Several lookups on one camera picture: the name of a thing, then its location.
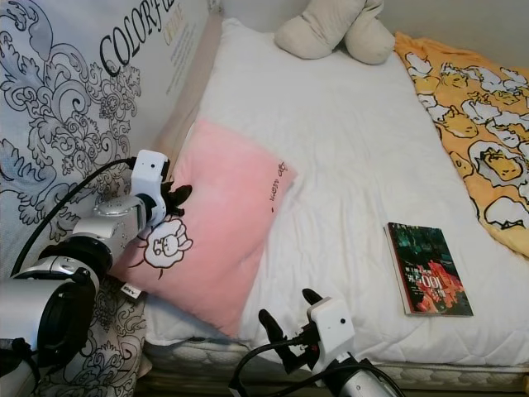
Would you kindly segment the beige padded headboard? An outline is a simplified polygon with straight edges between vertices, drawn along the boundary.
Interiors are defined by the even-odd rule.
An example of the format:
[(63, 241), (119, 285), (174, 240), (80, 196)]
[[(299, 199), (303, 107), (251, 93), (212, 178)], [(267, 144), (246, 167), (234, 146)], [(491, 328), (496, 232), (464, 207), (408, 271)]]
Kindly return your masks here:
[(175, 101), (173, 112), (155, 140), (155, 150), (166, 154), (171, 163), (178, 159), (189, 129), (196, 121), (200, 102), (214, 69), (220, 42), (222, 15), (220, 12), (211, 12), (195, 53), (190, 58), (189, 70), (183, 74), (183, 86)]

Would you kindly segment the dark book with red cover art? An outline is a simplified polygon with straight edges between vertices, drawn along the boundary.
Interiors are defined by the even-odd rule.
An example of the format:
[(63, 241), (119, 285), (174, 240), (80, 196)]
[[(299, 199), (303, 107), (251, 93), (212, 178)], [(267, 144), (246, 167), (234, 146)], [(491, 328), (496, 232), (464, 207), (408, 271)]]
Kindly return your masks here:
[(407, 315), (472, 317), (473, 308), (440, 228), (387, 222), (384, 230)]

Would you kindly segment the beige plush toy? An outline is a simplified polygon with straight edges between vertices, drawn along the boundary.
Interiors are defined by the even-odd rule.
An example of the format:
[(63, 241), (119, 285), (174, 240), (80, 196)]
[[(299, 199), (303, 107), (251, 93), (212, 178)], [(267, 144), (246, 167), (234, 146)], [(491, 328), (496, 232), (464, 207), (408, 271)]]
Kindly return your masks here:
[(360, 63), (381, 65), (394, 50), (394, 34), (379, 20), (383, 10), (384, 0), (310, 0), (274, 42), (302, 60), (327, 57), (341, 43)]

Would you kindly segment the white fabric with scroll print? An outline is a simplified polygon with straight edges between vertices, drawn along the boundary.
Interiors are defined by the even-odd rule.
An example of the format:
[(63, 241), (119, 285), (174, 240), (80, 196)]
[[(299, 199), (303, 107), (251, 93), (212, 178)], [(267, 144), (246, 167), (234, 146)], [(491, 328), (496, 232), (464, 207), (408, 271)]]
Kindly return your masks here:
[[(137, 152), (156, 151), (207, 17), (220, 7), (220, 0), (1, 0), (1, 285), (99, 204), (133, 195)], [(146, 318), (139, 292), (111, 269), (86, 344), (32, 397), (132, 397)]]

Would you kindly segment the yellow cartoon print blanket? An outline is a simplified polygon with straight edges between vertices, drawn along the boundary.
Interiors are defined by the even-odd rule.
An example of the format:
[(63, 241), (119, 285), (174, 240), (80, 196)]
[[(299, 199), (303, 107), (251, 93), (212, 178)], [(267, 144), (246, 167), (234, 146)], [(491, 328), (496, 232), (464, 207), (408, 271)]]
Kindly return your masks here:
[(434, 39), (394, 37), (418, 101), (496, 242), (529, 258), (529, 67)]

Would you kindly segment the white quilt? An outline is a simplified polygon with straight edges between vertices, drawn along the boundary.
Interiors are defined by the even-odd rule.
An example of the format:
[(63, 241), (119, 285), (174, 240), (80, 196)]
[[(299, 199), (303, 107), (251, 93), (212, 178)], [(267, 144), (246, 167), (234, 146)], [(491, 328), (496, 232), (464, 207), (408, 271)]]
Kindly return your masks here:
[[(235, 18), (199, 116), (267, 147), (297, 172), (269, 234), (236, 342), (306, 321), (302, 291), (347, 302), (355, 354), (373, 361), (529, 366), (529, 260), (475, 217), (464, 182), (398, 57), (301, 60)], [(437, 227), (469, 296), (469, 317), (407, 315), (387, 222)]]

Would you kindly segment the pink pillow with sheep print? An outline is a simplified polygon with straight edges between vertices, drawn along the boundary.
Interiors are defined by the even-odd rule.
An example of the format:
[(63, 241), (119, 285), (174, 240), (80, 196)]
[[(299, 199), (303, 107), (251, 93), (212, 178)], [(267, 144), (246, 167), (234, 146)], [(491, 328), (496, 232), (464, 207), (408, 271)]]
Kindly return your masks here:
[(111, 275), (237, 336), (269, 231), (298, 171), (234, 130), (199, 121), (177, 165), (183, 216), (137, 236)]

